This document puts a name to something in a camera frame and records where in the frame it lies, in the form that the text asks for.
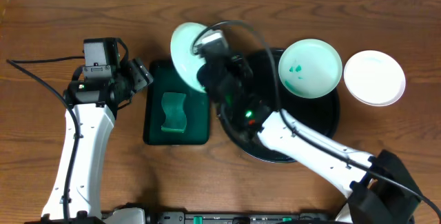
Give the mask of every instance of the mint green plate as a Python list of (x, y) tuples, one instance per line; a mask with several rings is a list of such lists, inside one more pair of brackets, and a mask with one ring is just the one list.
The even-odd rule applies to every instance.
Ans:
[(290, 45), (280, 58), (282, 84), (296, 96), (315, 99), (330, 93), (342, 77), (342, 60), (328, 43), (304, 39)]

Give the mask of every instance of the wire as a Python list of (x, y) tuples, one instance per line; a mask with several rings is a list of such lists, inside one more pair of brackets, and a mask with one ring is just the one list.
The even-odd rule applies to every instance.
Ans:
[(84, 59), (84, 56), (71, 56), (71, 57), (64, 57), (64, 58), (58, 58), (58, 59), (41, 59), (41, 60), (11, 60), (12, 62), (18, 64), (18, 63), (50, 63), (50, 62), (58, 62), (58, 61), (67, 61), (70, 59)]
[(17, 65), (17, 63), (48, 63), (48, 62), (57, 62), (57, 61), (65, 61), (68, 59), (81, 59), (80, 57), (66, 57), (66, 58), (60, 58), (60, 59), (47, 59), (47, 60), (40, 60), (38, 62), (35, 61), (10, 61), (9, 59), (6, 60), (7, 63), (14, 66), (16, 69), (20, 70), (22, 73), (28, 75), (29, 77), (33, 78), (35, 81), (39, 82), (42, 86), (44, 86), (46, 89), (48, 89), (51, 93), (53, 93), (58, 100), (63, 104), (63, 106), (68, 110), (70, 116), (72, 117), (72, 120), (74, 122), (75, 127), (75, 135), (74, 135), (74, 145), (72, 147), (72, 154), (70, 156), (68, 171), (66, 173), (66, 180), (64, 183), (64, 191), (63, 191), (63, 216), (64, 221), (66, 224), (69, 223), (69, 186), (70, 186), (70, 179), (72, 178), (72, 171), (74, 168), (74, 162), (75, 162), (75, 156), (76, 151), (78, 150), (78, 144), (80, 139), (80, 133), (79, 133), (79, 125), (78, 121), (76, 119), (76, 116), (71, 108), (69, 108), (68, 103), (65, 101), (65, 99), (50, 85), (48, 85), (45, 81), (40, 79), (39, 77), (35, 76), (33, 73), (27, 71), (26, 69), (22, 68), (20, 65)]
[(292, 127), (289, 124), (289, 121), (286, 119), (285, 115), (282, 112), (282, 104), (280, 101), (280, 95), (279, 95), (279, 89), (278, 89), (278, 77), (277, 77), (277, 71), (276, 71), (276, 62), (274, 60), (273, 54), (271, 53), (271, 50), (268, 46), (268, 44), (265, 42), (265, 39), (263, 38), (263, 36), (261, 36), (257, 31), (255, 31), (253, 29), (253, 27), (251, 25), (249, 25), (248, 23), (245, 23), (244, 21), (239, 21), (239, 20), (233, 20), (233, 21), (220, 21), (218, 23), (215, 23), (211, 26), (206, 27), (201, 33), (198, 34), (198, 36), (195, 38), (195, 40), (192, 43), (192, 46), (190, 47), (190, 50), (192, 53), (194, 53), (194, 46), (196, 45), (196, 42), (208, 31), (213, 30), (214, 28), (218, 28), (221, 26), (225, 26), (225, 25), (231, 25), (231, 26), (241, 26), (243, 28), (245, 28), (246, 30), (248, 30), (253, 36), (254, 38), (256, 38), (257, 40), (259, 40), (259, 42), (262, 44), (262, 46), (264, 47), (267, 55), (268, 55), (268, 59), (269, 59), (269, 63), (271, 65), (271, 71), (273, 74), (273, 80), (274, 80), (274, 97), (276, 100), (276, 110), (279, 111), (280, 113), (280, 117), (282, 118), (283, 122), (285, 123), (285, 125), (291, 130), (291, 132), (297, 136), (299, 136), (299, 138), (301, 138), (302, 140), (304, 140), (306, 143), (312, 145), (313, 147), (319, 149), (320, 151), (333, 156), (334, 158), (341, 160), (343, 162), (345, 162), (347, 165), (352, 165), (360, 170), (365, 171), (367, 174), (371, 175), (371, 177), (373, 177), (374, 179), (378, 179), (378, 180), (383, 180), (386, 181), (396, 187), (399, 187), (400, 189), (407, 191), (408, 193), (414, 195), (416, 198), (418, 198), (420, 201), (424, 201), (437, 215), (438, 215), (438, 219), (440, 220), (440, 224), (441, 224), (441, 210), (435, 205), (435, 203), (433, 203), (432, 201), (430, 201), (427, 197), (425, 197), (422, 194), (419, 194), (411, 189), (409, 189), (408, 187), (402, 185), (401, 183), (398, 183), (392, 179), (389, 179), (383, 175), (380, 175), (374, 171), (372, 171), (371, 169), (369, 169), (368, 167), (351, 160), (349, 157), (345, 157), (342, 156), (334, 151), (328, 150), (325, 147), (322, 147), (312, 141), (310, 141), (307, 137), (305, 137), (304, 135), (302, 135), (298, 130), (296, 130), (294, 127)]

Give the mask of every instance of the wooden table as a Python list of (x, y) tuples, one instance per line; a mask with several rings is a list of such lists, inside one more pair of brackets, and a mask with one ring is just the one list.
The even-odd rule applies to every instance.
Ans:
[[(380, 50), (404, 69), (407, 87), (395, 104), (374, 108), (338, 86), (341, 120), (335, 140), (378, 154), (395, 152), (420, 189), (441, 205), (441, 0), (10, 0), (0, 36), (0, 219), (36, 220), (52, 189), (63, 147), (62, 105), (5, 63), (81, 54), (83, 39), (120, 37), (131, 57), (166, 59), (174, 28), (186, 21), (242, 19), (275, 47), (318, 38), (343, 63)], [(245, 51), (258, 44), (240, 29)], [(55, 89), (66, 89), (80, 61), (27, 65)], [(342, 195), (299, 163), (273, 164), (237, 148), (213, 119), (202, 146), (148, 146), (142, 141), (146, 93), (121, 110), (107, 147), (103, 210), (140, 201), (156, 210), (336, 213)], [(424, 204), (417, 223), (435, 223)]]

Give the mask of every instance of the green tray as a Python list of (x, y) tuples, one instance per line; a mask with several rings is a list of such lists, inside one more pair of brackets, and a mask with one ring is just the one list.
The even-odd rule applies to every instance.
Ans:
[[(209, 137), (209, 99), (205, 93), (197, 92), (179, 77), (171, 60), (154, 61), (150, 64), (154, 82), (147, 91), (147, 106), (143, 140), (148, 145), (203, 145)], [(164, 132), (165, 121), (161, 101), (164, 93), (186, 94), (184, 112), (187, 127), (184, 133)]]

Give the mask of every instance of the green sponge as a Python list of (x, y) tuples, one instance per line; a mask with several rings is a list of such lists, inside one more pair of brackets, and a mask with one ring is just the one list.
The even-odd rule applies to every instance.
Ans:
[(161, 105), (165, 113), (165, 121), (161, 126), (163, 132), (184, 133), (187, 127), (187, 117), (184, 113), (186, 94), (165, 92)]

